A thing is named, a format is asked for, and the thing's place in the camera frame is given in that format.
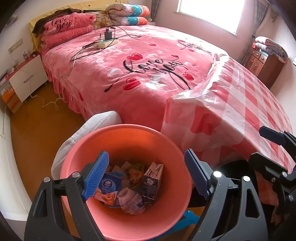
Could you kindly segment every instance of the white cushion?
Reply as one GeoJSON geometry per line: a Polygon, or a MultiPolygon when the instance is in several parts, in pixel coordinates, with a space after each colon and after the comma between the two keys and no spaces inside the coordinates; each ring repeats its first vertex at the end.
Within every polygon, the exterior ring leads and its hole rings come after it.
{"type": "Polygon", "coordinates": [[[54,180],[59,179],[66,155],[80,139],[97,129],[118,124],[122,124],[122,120],[115,111],[108,111],[92,116],[78,131],[66,140],[58,150],[52,164],[52,178],[54,180]]]}

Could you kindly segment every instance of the silver bolt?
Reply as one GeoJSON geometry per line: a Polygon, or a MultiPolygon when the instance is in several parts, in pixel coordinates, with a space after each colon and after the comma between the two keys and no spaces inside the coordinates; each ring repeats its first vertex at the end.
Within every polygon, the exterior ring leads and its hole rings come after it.
{"type": "Polygon", "coordinates": [[[218,171],[214,171],[214,172],[213,172],[213,175],[214,175],[215,177],[222,177],[222,173],[221,173],[221,172],[218,172],[218,171]]]}
{"type": "Polygon", "coordinates": [[[248,176],[244,176],[243,179],[245,182],[249,182],[251,180],[248,176]]]}
{"type": "Polygon", "coordinates": [[[79,177],[80,176],[80,173],[79,172],[73,172],[72,173],[72,177],[73,178],[77,178],[77,177],[79,177]]]}
{"type": "Polygon", "coordinates": [[[44,181],[45,183],[48,183],[48,182],[50,181],[50,177],[45,177],[45,178],[43,179],[43,181],[44,181]]]}

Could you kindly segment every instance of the window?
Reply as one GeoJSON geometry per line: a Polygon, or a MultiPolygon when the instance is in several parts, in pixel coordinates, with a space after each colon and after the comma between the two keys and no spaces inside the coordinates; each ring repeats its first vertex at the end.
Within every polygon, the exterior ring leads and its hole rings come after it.
{"type": "Polygon", "coordinates": [[[179,12],[203,19],[236,33],[244,0],[180,0],[179,12]]]}

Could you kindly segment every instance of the red and white checkered cloth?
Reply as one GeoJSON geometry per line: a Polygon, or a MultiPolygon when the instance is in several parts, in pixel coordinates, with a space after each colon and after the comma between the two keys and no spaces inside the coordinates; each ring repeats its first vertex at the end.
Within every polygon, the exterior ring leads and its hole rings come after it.
{"type": "MultiPolygon", "coordinates": [[[[260,152],[291,173],[294,161],[259,135],[261,126],[292,133],[287,114],[266,86],[231,57],[216,56],[203,82],[168,100],[161,132],[211,167],[260,152]]],[[[277,206],[271,184],[256,175],[261,202],[277,206]]]]}

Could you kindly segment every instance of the headboard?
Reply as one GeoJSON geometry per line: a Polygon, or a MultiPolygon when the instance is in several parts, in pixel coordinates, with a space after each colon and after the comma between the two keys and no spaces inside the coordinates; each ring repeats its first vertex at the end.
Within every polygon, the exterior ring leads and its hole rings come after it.
{"type": "Polygon", "coordinates": [[[32,19],[32,21],[29,23],[29,28],[31,32],[32,42],[33,42],[33,51],[38,50],[41,43],[41,36],[39,35],[38,37],[35,37],[35,34],[32,33],[34,26],[39,19],[45,18],[51,14],[54,14],[55,11],[61,10],[61,9],[76,8],[81,10],[105,10],[108,5],[111,5],[114,3],[128,3],[128,0],[97,0],[97,1],[90,1],[90,2],[81,2],[81,3],[66,5],[66,6],[54,9],[50,12],[40,15],[37,18],[32,19]]]}

